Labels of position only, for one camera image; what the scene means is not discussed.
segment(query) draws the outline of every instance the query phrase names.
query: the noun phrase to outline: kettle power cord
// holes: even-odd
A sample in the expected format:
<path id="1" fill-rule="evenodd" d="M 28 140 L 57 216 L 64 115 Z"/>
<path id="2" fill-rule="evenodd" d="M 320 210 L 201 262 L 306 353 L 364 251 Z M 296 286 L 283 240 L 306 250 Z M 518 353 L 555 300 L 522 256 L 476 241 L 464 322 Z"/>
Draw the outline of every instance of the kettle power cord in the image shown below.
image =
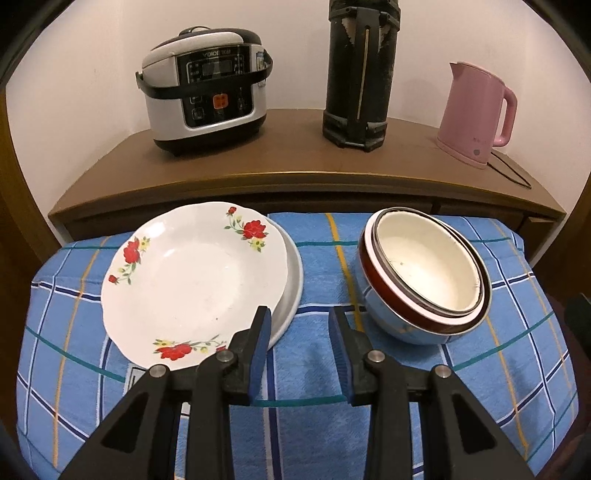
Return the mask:
<path id="1" fill-rule="evenodd" d="M 516 183 L 517 185 L 519 185 L 520 187 L 523 187 L 525 189 L 531 190 L 531 183 L 529 183 L 525 178 L 523 178 L 519 173 L 517 173 L 515 171 L 515 169 L 513 167 L 511 167 L 505 160 L 503 160 L 499 155 L 497 155 L 496 153 L 494 153 L 493 151 L 491 151 L 491 153 L 498 158 L 499 160 L 501 160 L 506 167 L 508 167 L 515 175 L 517 175 L 521 180 L 523 180 L 525 183 L 521 183 L 518 180 L 512 179 L 509 175 L 503 173 L 501 170 L 499 170 L 498 168 L 494 167 L 493 164 L 491 162 L 486 162 L 486 164 L 492 168 L 495 172 L 503 175 L 507 180 L 512 181 L 513 183 Z"/>

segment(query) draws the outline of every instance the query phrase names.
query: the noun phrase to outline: rice cooker lid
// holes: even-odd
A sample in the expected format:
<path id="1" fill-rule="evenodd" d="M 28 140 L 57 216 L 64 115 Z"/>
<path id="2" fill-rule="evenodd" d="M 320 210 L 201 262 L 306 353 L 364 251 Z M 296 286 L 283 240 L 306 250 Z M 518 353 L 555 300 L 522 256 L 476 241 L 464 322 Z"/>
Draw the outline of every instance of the rice cooker lid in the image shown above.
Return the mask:
<path id="1" fill-rule="evenodd" d="M 243 28 L 191 27 L 183 30 L 176 37 L 156 45 L 144 57 L 142 68 L 144 69 L 160 60 L 184 55 L 203 48 L 215 48 L 240 43 L 261 45 L 261 39 L 254 32 Z"/>

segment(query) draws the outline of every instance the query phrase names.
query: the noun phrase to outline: wooden countertop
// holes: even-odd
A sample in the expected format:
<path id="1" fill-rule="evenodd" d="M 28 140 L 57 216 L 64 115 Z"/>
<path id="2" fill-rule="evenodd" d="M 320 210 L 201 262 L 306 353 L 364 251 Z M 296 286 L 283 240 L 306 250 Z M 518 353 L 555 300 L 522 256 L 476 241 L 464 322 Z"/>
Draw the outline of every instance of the wooden countertop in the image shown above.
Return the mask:
<path id="1" fill-rule="evenodd" d="M 259 135 L 205 155 L 175 158 L 149 130 L 131 135 L 60 198 L 50 218 L 70 222 L 162 202 L 265 192 L 368 192 L 468 200 L 561 218 L 564 210 L 532 184 L 527 190 L 491 168 L 478 170 L 439 149 L 437 129 L 388 120 L 384 146 L 371 153 L 340 149 L 322 136 L 321 110 L 269 110 Z M 491 162 L 514 176 L 502 163 Z"/>

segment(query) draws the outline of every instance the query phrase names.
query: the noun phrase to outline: stacked bowls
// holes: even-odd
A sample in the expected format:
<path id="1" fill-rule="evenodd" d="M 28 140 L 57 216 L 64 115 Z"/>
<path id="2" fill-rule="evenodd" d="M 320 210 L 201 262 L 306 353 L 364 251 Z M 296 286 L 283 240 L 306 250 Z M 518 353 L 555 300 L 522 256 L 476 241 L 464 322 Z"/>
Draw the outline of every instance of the stacked bowls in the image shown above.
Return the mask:
<path id="1" fill-rule="evenodd" d="M 469 332 L 491 305 L 491 281 L 470 242 L 449 225 L 404 207 L 368 220 L 355 278 L 376 323 L 418 345 L 447 343 Z"/>

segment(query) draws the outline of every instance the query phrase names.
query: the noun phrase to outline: thermos flask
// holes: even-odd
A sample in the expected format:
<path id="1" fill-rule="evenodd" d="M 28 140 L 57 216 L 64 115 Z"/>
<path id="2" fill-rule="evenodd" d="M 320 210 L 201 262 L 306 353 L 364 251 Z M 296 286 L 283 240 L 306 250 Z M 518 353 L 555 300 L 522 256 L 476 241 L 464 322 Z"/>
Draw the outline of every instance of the thermos flask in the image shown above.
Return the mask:
<path id="1" fill-rule="evenodd" d="M 397 0 L 330 0 L 323 135 L 339 147 L 380 147 L 400 30 Z"/>

